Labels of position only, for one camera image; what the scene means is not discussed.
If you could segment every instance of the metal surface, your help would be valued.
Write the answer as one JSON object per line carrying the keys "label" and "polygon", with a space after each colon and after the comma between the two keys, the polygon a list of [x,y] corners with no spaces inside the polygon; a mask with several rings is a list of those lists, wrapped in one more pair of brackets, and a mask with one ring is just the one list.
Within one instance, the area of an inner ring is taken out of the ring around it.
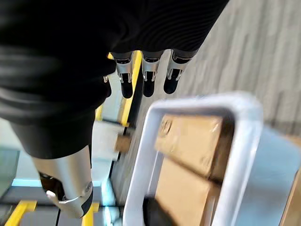
{"label": "metal surface", "polygon": [[169,80],[171,80],[171,75],[173,73],[174,69],[179,69],[180,73],[178,74],[177,78],[175,79],[176,81],[178,81],[181,77],[181,74],[184,72],[184,70],[186,69],[187,65],[188,65],[189,61],[184,63],[184,64],[178,64],[174,61],[174,51],[171,50],[171,54],[170,54],[170,58],[169,58],[169,62],[168,62],[168,66],[167,66],[167,78]]}
{"label": "metal surface", "polygon": [[106,76],[104,76],[104,77],[103,77],[103,81],[104,81],[104,83],[107,83],[107,82],[108,82],[108,80],[109,80],[109,76],[108,76],[108,75],[106,75]]}
{"label": "metal surface", "polygon": [[[147,81],[146,72],[153,72],[153,76],[151,81],[154,81],[156,79],[156,75],[158,72],[158,67],[160,63],[161,55],[164,51],[160,52],[143,52],[143,58],[142,58],[142,72],[143,72],[143,80]],[[146,58],[151,59],[153,62],[149,62],[146,60]]]}
{"label": "metal surface", "polygon": [[127,74],[128,75],[128,83],[131,83],[132,82],[132,74],[133,74],[133,54],[129,58],[129,62],[126,64],[120,64],[117,62],[117,60],[118,59],[115,59],[116,70],[117,70],[117,74],[119,76],[120,82],[124,83],[122,74]]}
{"label": "metal surface", "polygon": [[146,72],[153,72],[151,81],[154,81],[156,79],[159,63],[160,63],[160,59],[158,59],[156,62],[147,62],[144,59],[144,57],[142,58],[142,71],[143,71],[143,80],[144,81],[147,81]]}
{"label": "metal surface", "polygon": [[[132,60],[132,61],[134,61],[133,93],[135,92],[135,88],[136,88],[136,83],[137,83],[139,70],[140,70],[140,66],[141,66],[141,60],[142,60],[142,53],[140,51],[136,51],[135,59]],[[124,108],[123,108],[123,112],[121,114],[121,120],[120,120],[121,125],[124,127],[128,126],[127,119],[128,119],[128,115],[129,115],[129,112],[131,109],[132,101],[133,101],[133,96],[131,98],[125,100],[125,104],[124,104]]]}
{"label": "metal surface", "polygon": [[69,216],[82,217],[82,205],[93,191],[89,147],[63,158],[32,159],[40,173],[56,178],[63,185],[65,200],[58,200],[52,191],[46,191],[48,198]]}

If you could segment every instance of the floor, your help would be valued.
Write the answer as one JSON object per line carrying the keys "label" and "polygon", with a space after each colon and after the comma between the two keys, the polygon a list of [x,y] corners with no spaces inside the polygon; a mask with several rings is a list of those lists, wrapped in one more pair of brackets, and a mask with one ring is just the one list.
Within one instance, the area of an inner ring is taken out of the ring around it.
{"label": "floor", "polygon": [[162,98],[244,90],[263,105],[267,124],[301,136],[301,1],[230,0],[177,91],[163,91],[170,51],[161,59],[155,94],[143,97],[130,151],[114,164],[112,183],[124,203],[149,106]]}

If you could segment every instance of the black fingertip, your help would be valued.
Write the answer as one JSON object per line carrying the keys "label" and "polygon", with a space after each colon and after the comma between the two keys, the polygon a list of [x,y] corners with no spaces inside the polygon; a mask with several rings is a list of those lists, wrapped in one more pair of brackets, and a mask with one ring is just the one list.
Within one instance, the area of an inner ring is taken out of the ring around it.
{"label": "black fingertip", "polygon": [[172,94],[177,89],[177,85],[178,85],[178,81],[176,81],[175,78],[172,78],[172,79],[169,80],[166,77],[165,82],[164,82],[164,91],[167,94]]}
{"label": "black fingertip", "polygon": [[124,98],[129,99],[133,95],[132,83],[124,82],[121,84],[121,92]]}
{"label": "black fingertip", "polygon": [[143,81],[143,94],[146,97],[151,97],[154,93],[155,82],[154,81]]}

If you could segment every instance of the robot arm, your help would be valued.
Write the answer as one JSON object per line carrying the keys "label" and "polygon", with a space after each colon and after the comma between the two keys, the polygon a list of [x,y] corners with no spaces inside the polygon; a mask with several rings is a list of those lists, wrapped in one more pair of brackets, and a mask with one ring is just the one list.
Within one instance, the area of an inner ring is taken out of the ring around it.
{"label": "robot arm", "polygon": [[74,218],[91,205],[92,126],[111,91],[106,75],[117,66],[131,97],[132,51],[142,50],[143,92],[151,96],[171,49],[164,89],[173,93],[227,2],[0,0],[0,117],[55,205]]}
{"label": "robot arm", "polygon": [[107,54],[139,30],[143,5],[126,2],[0,0],[0,117],[32,157],[49,199],[74,218],[92,201],[95,109],[108,93],[103,76],[116,68]]}

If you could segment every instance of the black sleeve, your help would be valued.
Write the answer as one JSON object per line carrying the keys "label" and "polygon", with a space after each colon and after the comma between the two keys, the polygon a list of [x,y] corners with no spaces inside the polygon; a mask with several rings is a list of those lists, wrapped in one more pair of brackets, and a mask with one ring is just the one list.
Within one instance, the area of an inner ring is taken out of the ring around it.
{"label": "black sleeve", "polygon": [[91,143],[107,54],[139,30],[143,1],[0,0],[0,117],[25,150],[58,158]]}

